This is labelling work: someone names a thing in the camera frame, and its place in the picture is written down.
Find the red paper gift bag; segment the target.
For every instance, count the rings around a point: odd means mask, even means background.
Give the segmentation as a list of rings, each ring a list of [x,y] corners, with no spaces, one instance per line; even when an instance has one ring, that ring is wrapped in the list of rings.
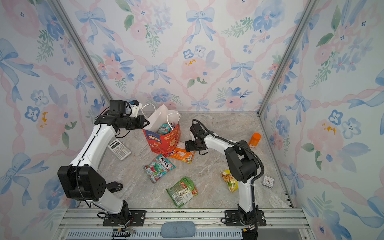
[[[146,108],[152,106],[155,110],[149,117],[145,115]],[[153,104],[144,105],[141,109],[145,120],[150,124],[144,127],[143,132],[146,140],[151,148],[151,151],[156,154],[168,155],[177,146],[181,137],[181,129],[179,121],[181,115],[176,110],[169,110],[166,106],[162,105],[155,108]],[[170,132],[165,135],[160,135],[158,131],[162,125],[170,127]]]

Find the orange snack packet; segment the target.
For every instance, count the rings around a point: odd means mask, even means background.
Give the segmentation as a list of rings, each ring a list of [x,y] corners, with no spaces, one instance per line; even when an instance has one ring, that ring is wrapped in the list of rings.
[[[171,153],[168,154],[168,157],[182,161],[187,164],[191,164],[194,158],[195,152],[187,152],[185,149],[174,148]]]

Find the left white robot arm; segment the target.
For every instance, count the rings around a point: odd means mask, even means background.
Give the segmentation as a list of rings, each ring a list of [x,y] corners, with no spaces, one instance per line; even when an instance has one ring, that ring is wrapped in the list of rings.
[[[98,173],[98,168],[118,130],[141,130],[149,124],[144,116],[98,116],[93,132],[80,153],[68,166],[61,166],[58,170],[66,197],[93,204],[109,215],[128,215],[127,202],[107,189],[106,180]]]

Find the teal Fox's candy bag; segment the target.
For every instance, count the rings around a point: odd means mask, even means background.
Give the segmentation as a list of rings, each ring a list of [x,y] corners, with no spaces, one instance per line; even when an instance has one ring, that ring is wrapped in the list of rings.
[[[158,135],[167,135],[174,129],[173,124],[162,124],[157,132]]]

